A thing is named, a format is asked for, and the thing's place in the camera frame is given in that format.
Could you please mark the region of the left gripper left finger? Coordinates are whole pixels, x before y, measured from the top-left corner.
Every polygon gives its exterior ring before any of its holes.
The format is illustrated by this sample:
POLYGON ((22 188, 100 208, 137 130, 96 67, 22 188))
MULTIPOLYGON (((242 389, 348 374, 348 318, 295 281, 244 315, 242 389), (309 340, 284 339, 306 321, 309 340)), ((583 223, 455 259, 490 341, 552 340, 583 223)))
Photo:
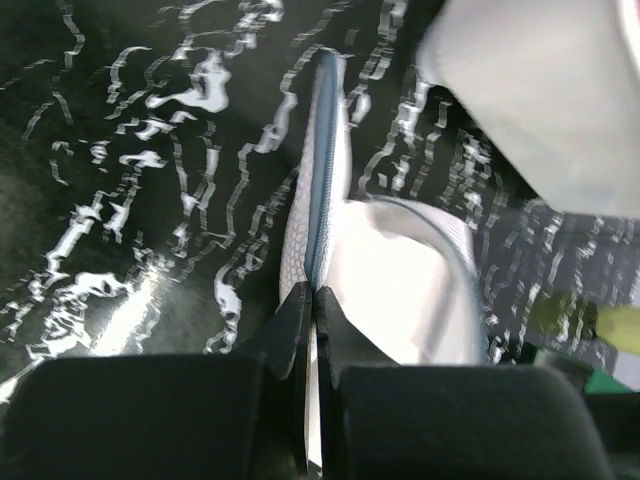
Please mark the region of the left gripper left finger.
POLYGON ((65 358, 17 389, 5 479, 298 479, 312 292, 228 354, 65 358))

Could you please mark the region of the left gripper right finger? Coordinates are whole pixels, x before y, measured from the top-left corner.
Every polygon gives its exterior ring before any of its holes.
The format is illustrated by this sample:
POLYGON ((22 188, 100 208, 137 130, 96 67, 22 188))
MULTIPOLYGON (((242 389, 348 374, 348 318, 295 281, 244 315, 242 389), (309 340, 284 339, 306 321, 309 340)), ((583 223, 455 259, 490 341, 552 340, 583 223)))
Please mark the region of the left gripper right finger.
POLYGON ((347 365, 333 292, 316 296, 327 479, 610 479, 578 391, 546 368, 347 365))

